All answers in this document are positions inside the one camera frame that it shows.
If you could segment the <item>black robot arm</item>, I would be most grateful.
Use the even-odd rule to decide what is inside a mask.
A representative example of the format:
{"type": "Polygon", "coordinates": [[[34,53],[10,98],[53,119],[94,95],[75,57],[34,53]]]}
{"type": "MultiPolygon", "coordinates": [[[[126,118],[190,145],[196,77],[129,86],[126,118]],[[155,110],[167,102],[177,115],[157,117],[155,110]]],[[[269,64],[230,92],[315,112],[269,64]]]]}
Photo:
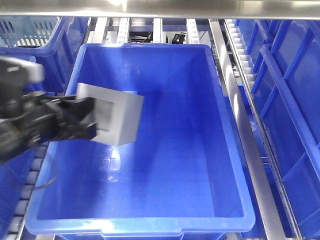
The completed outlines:
{"type": "Polygon", "coordinates": [[[23,93],[24,86],[43,79],[44,67],[39,63],[0,58],[1,164],[44,142],[97,136],[95,98],[55,96],[44,91],[23,93]]]}

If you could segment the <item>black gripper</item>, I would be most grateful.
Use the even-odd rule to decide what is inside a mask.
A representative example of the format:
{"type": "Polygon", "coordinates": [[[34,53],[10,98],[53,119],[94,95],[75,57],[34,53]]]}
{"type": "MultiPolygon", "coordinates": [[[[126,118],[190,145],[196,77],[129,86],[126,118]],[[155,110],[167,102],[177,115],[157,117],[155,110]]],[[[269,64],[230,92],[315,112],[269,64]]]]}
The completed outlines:
{"type": "Polygon", "coordinates": [[[19,144],[35,148],[46,141],[92,140],[97,136],[95,122],[76,124],[95,109],[92,97],[51,96],[41,91],[22,97],[22,113],[14,119],[19,144]]]}

